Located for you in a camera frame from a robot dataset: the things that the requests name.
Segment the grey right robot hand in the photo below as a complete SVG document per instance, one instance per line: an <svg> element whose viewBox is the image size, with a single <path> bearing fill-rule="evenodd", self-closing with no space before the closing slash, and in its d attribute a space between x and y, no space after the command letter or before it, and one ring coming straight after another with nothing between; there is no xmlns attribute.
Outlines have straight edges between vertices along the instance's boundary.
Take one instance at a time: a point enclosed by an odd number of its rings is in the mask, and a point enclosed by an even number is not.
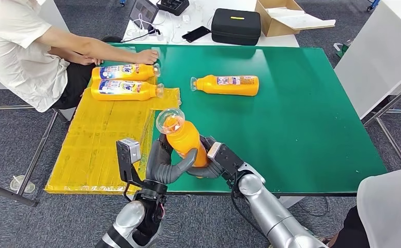
<svg viewBox="0 0 401 248"><path fill-rule="evenodd" d="M202 136L200 135L200 141L206 152L209 152L211 146L216 142L212 136ZM187 174L200 178L218 178L224 172L223 167L215 164L210 159L207 159L206 167L191 167L187 170Z"/></svg>

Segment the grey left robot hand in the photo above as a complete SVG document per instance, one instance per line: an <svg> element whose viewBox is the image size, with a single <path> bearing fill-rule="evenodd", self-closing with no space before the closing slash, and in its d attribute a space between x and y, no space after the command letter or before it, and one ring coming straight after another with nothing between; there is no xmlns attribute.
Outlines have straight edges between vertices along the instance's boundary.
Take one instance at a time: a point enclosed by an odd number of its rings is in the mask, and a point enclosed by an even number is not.
<svg viewBox="0 0 401 248"><path fill-rule="evenodd" d="M173 151L166 135L161 134L152 144L146 168L146 179L162 184L173 183L193 166L198 153L197 148L193 148L184 159L172 165Z"/></svg>

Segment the person's right hand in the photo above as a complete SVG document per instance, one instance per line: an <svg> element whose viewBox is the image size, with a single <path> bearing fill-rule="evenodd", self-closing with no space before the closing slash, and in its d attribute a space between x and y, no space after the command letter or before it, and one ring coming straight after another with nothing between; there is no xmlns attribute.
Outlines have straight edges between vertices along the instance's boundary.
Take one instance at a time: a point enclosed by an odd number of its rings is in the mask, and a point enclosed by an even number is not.
<svg viewBox="0 0 401 248"><path fill-rule="evenodd" d="M79 58L78 58L78 62L77 63L81 64L81 65L85 65L85 66L91 65L91 64L99 66L103 62L104 62L104 60L102 60L102 59L97 59L97 58L92 58L92 57L88 57L88 56L85 56L85 55L80 55Z"/></svg>

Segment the person's left hand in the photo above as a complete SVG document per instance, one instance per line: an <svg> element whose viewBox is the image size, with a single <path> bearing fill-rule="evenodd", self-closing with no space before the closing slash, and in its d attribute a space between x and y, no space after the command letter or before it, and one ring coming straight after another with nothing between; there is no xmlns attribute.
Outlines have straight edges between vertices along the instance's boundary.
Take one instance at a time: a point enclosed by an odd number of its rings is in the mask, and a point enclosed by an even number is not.
<svg viewBox="0 0 401 248"><path fill-rule="evenodd" d="M153 65L159 58L157 50L143 50L135 54L134 62L136 64Z"/></svg>

